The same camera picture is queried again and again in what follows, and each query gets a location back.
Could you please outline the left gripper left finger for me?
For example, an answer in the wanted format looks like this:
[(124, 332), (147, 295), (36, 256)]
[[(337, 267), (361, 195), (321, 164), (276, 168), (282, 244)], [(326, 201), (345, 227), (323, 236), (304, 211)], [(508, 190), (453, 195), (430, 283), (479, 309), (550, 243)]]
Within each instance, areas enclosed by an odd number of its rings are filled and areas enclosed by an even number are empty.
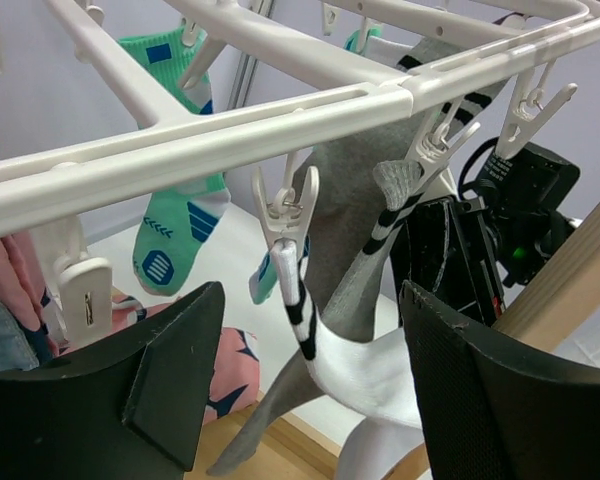
[(194, 466), (225, 309), (208, 282), (30, 371), (0, 372), (0, 479), (180, 479)]

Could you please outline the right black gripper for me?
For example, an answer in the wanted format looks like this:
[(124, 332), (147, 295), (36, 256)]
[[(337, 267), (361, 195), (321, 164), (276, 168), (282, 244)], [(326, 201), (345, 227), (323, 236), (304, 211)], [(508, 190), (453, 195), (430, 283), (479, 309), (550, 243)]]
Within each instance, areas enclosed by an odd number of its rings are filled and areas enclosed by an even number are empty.
[(485, 325), (504, 312), (504, 290), (527, 285), (574, 232), (558, 210), (580, 169), (537, 144), (501, 159), (483, 143), (461, 171), (484, 163), (457, 195), (417, 204), (390, 253), (394, 285), (409, 280)]

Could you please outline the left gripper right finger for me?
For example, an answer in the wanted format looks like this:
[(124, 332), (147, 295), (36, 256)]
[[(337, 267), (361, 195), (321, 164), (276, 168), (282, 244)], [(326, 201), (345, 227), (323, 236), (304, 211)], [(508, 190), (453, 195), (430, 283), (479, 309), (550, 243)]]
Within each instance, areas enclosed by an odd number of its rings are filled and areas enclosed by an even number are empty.
[(528, 346), (404, 282), (435, 479), (600, 479), (600, 368)]

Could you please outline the white sock black stripes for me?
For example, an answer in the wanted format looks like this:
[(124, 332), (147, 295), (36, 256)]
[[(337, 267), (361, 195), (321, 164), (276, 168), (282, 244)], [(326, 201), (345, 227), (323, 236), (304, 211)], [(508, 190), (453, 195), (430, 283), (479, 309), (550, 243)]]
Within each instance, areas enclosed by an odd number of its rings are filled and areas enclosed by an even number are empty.
[[(349, 270), (350, 283), (332, 301), (352, 306), (349, 292), (360, 275), (383, 268), (384, 259), (383, 249), (361, 252)], [(325, 394), (364, 418), (345, 441), (336, 478), (431, 478), (402, 331), (363, 343), (339, 336), (322, 321), (300, 267), (297, 281), (281, 290), (311, 378)]]

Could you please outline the grey sock black stripes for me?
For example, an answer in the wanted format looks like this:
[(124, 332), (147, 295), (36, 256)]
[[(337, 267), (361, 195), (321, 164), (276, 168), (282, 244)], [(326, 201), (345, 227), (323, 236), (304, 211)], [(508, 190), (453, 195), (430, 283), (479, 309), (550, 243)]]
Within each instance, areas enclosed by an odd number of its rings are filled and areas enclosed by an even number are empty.
[[(305, 284), (322, 321), (349, 340), (368, 342), (373, 337), (383, 271), (377, 266), (360, 275), (357, 286), (349, 292), (352, 306), (332, 301), (332, 295), (350, 283), (351, 264), (370, 239), (386, 207), (372, 170), (380, 162), (404, 158), (423, 118), (418, 114), (319, 144), (294, 175), (293, 185), (300, 189), (308, 168), (315, 166), (319, 170), (320, 190), (309, 228)], [(296, 351), (244, 426), (208, 469), (208, 475), (222, 477), (233, 473), (256, 453), (265, 430), (277, 418), (322, 394), (310, 377), (302, 353)]]

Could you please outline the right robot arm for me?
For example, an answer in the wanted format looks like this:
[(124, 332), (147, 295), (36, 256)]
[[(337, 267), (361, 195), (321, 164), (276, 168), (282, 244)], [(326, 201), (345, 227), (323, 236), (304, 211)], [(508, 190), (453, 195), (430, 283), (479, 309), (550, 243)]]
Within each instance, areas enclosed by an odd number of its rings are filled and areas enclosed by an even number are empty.
[(457, 195), (416, 206), (390, 252), (397, 290), (409, 280), (487, 326), (506, 309), (505, 288), (527, 285), (575, 231), (558, 207), (580, 177), (537, 144), (509, 160), (495, 144), (469, 157)]

